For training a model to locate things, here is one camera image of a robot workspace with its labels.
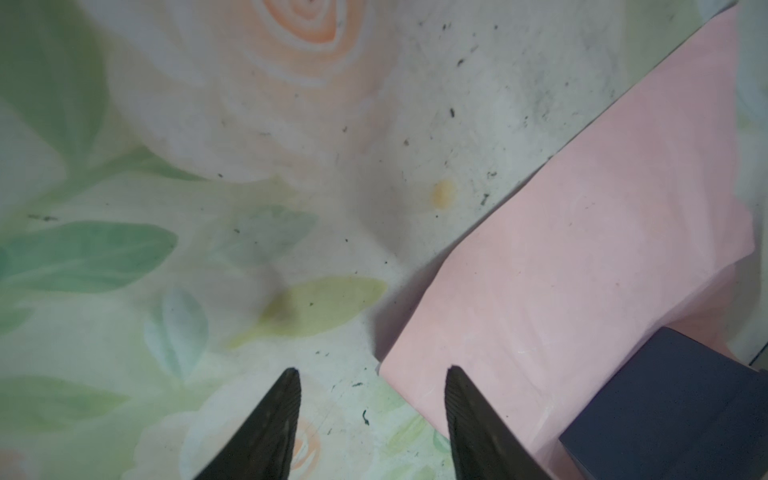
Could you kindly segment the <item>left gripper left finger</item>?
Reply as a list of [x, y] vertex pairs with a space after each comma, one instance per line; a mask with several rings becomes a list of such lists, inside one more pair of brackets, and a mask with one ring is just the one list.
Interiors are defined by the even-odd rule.
[[299, 371], [284, 370], [233, 437], [199, 472], [198, 479], [288, 479], [301, 393]]

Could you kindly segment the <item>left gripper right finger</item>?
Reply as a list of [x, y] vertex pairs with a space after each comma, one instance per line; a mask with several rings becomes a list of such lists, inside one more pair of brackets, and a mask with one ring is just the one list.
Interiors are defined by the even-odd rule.
[[459, 366], [447, 371], [444, 405], [458, 480], [551, 479]]

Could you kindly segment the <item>dark blue gift box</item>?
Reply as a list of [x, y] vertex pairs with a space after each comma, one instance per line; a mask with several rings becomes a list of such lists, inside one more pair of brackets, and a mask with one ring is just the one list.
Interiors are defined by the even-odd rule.
[[761, 479], [767, 373], [661, 328], [560, 442], [587, 479]]

